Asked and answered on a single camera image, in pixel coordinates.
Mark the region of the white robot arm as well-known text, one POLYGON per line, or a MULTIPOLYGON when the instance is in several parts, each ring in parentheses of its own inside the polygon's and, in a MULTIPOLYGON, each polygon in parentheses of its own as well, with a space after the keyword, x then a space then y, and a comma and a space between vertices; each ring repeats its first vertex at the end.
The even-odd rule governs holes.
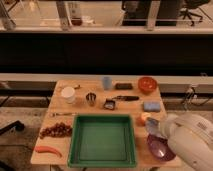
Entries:
POLYGON ((170 114, 158 128, 169 148, 195 171, 213 171, 213 123, 196 114, 170 114))

